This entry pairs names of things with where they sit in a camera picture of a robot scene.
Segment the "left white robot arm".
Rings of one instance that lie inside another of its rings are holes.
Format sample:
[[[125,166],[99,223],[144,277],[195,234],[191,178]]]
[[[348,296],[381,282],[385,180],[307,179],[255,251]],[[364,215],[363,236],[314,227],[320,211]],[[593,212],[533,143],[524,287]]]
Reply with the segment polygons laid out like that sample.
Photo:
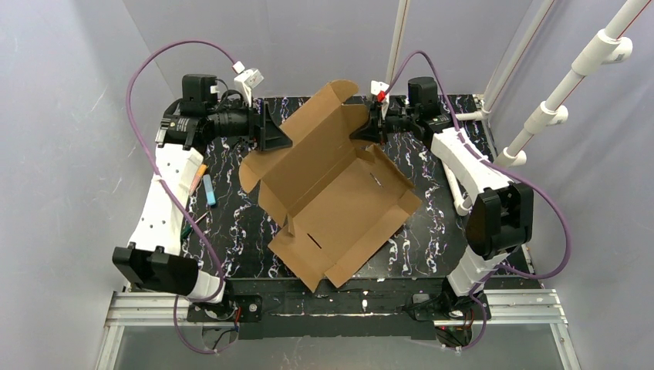
[[[268,106],[252,105],[252,90],[262,80],[258,69],[246,69],[234,78],[233,89],[219,93],[216,76],[182,78],[182,97],[164,111],[157,131],[158,170],[142,214],[127,245],[113,252],[113,264],[136,287],[210,304],[222,301],[224,279],[202,271],[194,259],[181,254],[182,211],[213,140],[239,138],[258,151],[292,146]]]

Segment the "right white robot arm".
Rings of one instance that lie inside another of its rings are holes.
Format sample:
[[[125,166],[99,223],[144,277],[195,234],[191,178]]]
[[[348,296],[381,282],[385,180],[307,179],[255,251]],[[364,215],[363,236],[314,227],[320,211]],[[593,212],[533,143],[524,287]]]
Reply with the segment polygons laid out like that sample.
[[[452,190],[467,193],[455,205],[467,217],[467,247],[442,290],[447,298],[465,298],[481,291],[483,279],[531,239],[534,192],[487,166],[486,156],[442,112],[434,78],[413,78],[409,88],[406,104],[390,109],[389,84],[372,81],[369,120],[351,137],[385,143],[391,134],[411,133],[441,161]]]

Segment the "brown cardboard box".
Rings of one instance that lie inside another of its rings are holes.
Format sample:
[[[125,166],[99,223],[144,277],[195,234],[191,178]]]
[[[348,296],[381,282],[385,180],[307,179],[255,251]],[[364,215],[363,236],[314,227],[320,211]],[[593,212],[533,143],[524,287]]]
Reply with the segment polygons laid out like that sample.
[[[413,183],[374,143],[351,140],[369,111],[351,104],[359,88],[322,87],[281,125],[292,146],[250,152],[239,180],[279,226],[269,249],[315,291],[346,283],[415,213]]]

